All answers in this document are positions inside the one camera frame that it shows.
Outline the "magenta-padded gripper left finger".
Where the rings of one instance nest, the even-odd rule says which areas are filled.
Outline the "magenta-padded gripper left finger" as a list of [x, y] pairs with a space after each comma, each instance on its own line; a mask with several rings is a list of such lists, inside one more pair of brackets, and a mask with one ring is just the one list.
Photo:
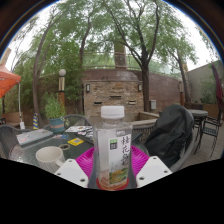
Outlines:
[[93, 170], [94, 149], [90, 148], [76, 159], [67, 159], [55, 174], [83, 188], [88, 187]]

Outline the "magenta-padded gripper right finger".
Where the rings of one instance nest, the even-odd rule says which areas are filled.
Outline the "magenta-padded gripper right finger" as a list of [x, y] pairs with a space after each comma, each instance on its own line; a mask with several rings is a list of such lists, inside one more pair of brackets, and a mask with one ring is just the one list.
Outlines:
[[157, 156], [148, 156], [135, 146], [132, 147], [131, 165], [138, 188], [172, 173]]

